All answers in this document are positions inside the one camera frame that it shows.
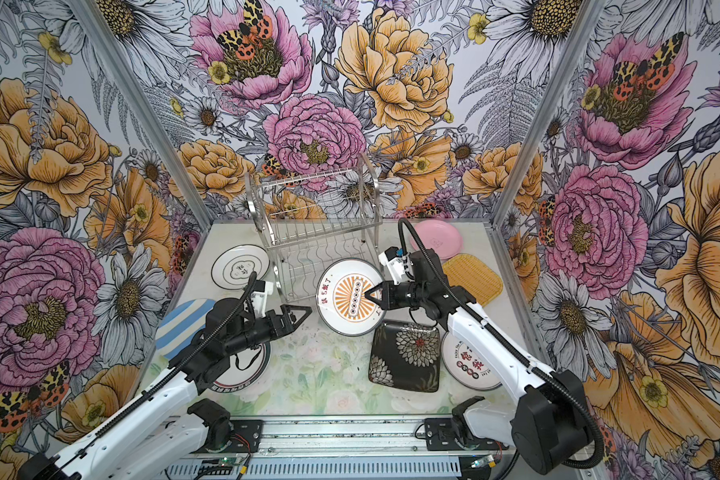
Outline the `white plate orange sunburst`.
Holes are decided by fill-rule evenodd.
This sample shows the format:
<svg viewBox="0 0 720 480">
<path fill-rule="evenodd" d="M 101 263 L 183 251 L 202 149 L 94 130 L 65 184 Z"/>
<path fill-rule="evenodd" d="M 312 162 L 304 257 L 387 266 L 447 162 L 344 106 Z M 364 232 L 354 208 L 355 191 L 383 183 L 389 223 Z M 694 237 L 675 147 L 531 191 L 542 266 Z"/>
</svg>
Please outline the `white plate orange sunburst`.
<svg viewBox="0 0 720 480">
<path fill-rule="evenodd" d="M 317 286 L 316 303 L 323 322 L 334 332 L 358 337 L 373 331 L 385 312 L 365 297 L 382 282 L 382 275 L 371 263 L 348 258 L 332 263 Z"/>
</svg>

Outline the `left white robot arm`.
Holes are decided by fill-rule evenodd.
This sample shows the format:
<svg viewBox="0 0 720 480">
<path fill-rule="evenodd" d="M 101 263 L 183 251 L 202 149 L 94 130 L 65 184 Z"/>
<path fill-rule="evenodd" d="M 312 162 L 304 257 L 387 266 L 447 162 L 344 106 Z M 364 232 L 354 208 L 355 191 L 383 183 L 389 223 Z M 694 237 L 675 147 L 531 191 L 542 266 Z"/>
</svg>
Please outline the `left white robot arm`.
<svg viewBox="0 0 720 480">
<path fill-rule="evenodd" d="M 31 457 L 19 478 L 111 479 L 130 472 L 127 459 L 161 467 L 199 449 L 223 448 L 234 435 L 231 415 L 202 393 L 229 370 L 232 356 L 294 333 L 311 313 L 288 304 L 258 313 L 249 299 L 217 301 L 204 327 L 146 390 L 56 455 Z M 160 459 L 148 460 L 150 451 Z"/>
</svg>

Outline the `black square floral plate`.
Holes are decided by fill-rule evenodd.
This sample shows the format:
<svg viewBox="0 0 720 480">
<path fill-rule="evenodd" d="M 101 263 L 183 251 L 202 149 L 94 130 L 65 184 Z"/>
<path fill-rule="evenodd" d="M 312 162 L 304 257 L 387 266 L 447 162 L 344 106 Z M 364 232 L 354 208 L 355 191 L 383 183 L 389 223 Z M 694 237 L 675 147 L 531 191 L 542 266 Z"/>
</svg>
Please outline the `black square floral plate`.
<svg viewBox="0 0 720 480">
<path fill-rule="evenodd" d="M 436 327 L 383 321 L 375 330 L 368 367 L 372 383 L 410 392 L 439 389 L 441 335 Z"/>
</svg>

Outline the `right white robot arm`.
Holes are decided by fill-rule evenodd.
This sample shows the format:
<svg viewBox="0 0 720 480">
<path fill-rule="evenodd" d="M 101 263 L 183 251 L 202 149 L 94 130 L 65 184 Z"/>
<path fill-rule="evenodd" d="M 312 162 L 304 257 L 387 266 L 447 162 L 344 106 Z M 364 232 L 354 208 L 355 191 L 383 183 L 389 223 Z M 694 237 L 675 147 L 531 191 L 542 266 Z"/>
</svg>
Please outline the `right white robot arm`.
<svg viewBox="0 0 720 480">
<path fill-rule="evenodd" d="M 539 474 L 602 462 L 605 441 L 573 372 L 554 370 L 507 336 L 470 292 L 449 284 L 433 250 L 390 247 L 379 262 L 391 277 L 367 290 L 366 298 L 385 311 L 423 309 L 487 363 L 514 401 L 510 414 L 483 400 L 469 404 L 460 416 L 470 434 L 514 446 Z"/>
</svg>

